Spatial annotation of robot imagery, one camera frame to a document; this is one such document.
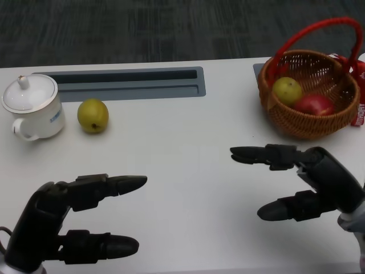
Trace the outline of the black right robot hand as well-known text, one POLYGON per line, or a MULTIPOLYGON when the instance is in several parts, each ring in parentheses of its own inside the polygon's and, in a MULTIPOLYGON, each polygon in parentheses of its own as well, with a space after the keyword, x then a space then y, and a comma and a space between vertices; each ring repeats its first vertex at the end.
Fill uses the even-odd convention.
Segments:
POLYGON ((233 160, 243 164, 265 164, 272 171, 298 168, 297 175, 312 189, 280 198, 261 207, 257 215, 266 221, 315 219, 322 213, 354 212, 364 200, 364 190, 355 177, 327 150, 268 144, 265 147, 232 147, 233 160))

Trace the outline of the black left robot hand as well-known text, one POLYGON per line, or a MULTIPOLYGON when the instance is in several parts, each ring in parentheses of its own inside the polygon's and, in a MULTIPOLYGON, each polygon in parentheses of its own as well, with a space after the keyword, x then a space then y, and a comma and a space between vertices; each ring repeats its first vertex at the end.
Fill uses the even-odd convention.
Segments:
POLYGON ((7 247, 1 247, 1 273, 46 273, 42 264, 48 260, 95 264, 134 255, 139 242, 128 236, 88 230, 60 235, 59 231, 69 210, 96 208, 103 199, 138 190, 146 182, 146 176, 97 174, 42 185, 27 202, 14 230, 1 227, 10 236, 7 247))

